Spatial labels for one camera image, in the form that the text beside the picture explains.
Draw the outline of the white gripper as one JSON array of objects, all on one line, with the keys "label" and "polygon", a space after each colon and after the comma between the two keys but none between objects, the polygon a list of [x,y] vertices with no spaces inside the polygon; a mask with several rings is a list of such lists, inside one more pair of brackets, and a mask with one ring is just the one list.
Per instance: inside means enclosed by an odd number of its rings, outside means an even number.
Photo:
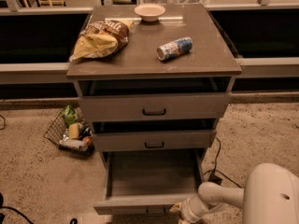
[{"label": "white gripper", "polygon": [[169,211],[171,213],[179,213],[180,218],[178,224],[195,224],[200,217],[198,217],[191,209],[189,200],[185,200],[182,203],[175,203]]}]

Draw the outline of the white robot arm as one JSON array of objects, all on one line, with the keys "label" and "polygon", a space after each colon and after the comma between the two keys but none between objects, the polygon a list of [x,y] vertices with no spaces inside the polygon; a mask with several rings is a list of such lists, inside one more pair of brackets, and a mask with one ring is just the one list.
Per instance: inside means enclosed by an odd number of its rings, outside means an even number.
[{"label": "white robot arm", "polygon": [[261,163],[249,174],[244,188],[202,183],[195,195],[175,203],[178,224],[194,224],[227,205],[242,210],[242,224],[299,224],[299,178],[287,169]]}]

